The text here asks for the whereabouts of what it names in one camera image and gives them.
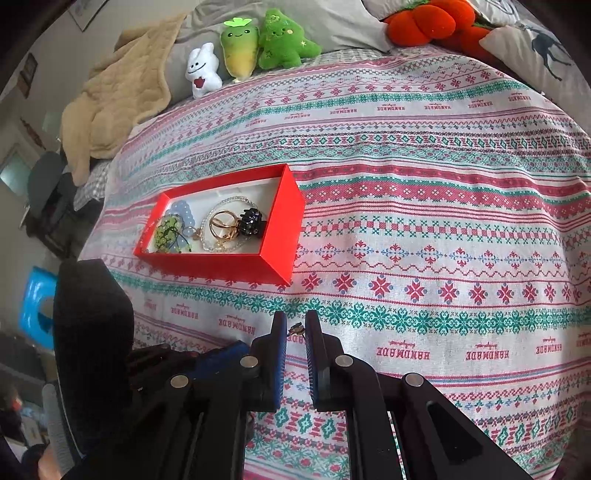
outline radish plush toy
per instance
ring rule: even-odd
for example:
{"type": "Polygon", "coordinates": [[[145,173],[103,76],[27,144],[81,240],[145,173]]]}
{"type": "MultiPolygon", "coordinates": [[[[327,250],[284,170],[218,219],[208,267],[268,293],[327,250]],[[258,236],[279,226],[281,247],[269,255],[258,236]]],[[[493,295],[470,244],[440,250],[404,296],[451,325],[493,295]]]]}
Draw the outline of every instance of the radish plush toy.
{"type": "Polygon", "coordinates": [[[258,28],[252,18],[234,17],[225,21],[221,40],[224,61],[235,82],[242,82],[252,75],[258,54],[258,28]]]}

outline black hair clip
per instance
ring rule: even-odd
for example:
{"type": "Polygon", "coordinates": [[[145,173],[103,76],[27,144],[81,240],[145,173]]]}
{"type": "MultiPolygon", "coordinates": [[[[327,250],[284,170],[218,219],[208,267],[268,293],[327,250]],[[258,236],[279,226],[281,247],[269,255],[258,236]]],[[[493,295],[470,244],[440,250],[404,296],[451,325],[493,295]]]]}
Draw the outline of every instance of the black hair clip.
{"type": "Polygon", "coordinates": [[[244,210],[244,213],[240,215],[238,233],[240,235],[254,235],[257,238],[262,238],[266,226],[267,221],[262,219],[261,211],[257,208],[249,208],[248,210],[244,210]]]}

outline picture frame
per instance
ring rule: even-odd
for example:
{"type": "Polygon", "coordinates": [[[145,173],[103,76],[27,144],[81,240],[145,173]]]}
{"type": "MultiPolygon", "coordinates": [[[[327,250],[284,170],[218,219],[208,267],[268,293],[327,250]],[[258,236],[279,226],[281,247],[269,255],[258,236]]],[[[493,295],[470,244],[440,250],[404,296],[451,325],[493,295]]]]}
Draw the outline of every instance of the picture frame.
{"type": "Polygon", "coordinates": [[[21,70],[22,77],[29,86],[31,86],[33,83],[33,78],[35,77],[35,72],[37,71],[37,65],[39,65],[37,60],[32,53],[29,53],[21,70]]]}
{"type": "Polygon", "coordinates": [[[25,60],[25,64],[22,67],[22,70],[18,74],[17,79],[17,86],[18,89],[22,92],[25,98],[29,97],[29,92],[31,91],[31,84],[33,83],[33,78],[35,78],[35,72],[37,71],[37,59],[34,57],[32,53],[27,55],[27,59],[25,60]]]}
{"type": "Polygon", "coordinates": [[[108,0],[76,0],[68,11],[80,30],[84,31],[108,0]]]}

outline deer print pillow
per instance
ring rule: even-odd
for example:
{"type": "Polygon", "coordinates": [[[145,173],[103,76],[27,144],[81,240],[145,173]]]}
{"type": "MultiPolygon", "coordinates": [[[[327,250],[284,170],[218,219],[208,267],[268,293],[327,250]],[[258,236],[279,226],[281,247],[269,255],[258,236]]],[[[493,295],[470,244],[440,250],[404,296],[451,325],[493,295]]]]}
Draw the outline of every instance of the deer print pillow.
{"type": "Polygon", "coordinates": [[[591,134],[591,89],[552,32],[522,20],[494,29],[480,44],[591,134]]]}

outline white plush toy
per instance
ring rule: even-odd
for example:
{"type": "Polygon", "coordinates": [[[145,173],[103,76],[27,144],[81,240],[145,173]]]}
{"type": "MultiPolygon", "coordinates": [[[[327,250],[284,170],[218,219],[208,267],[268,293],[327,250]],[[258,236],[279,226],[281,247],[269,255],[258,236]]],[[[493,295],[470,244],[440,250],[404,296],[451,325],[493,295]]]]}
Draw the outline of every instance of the white plush toy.
{"type": "Polygon", "coordinates": [[[222,79],[216,73],[220,61],[213,53],[213,43],[204,43],[189,54],[185,77],[193,84],[193,98],[222,88],[222,79]]]}

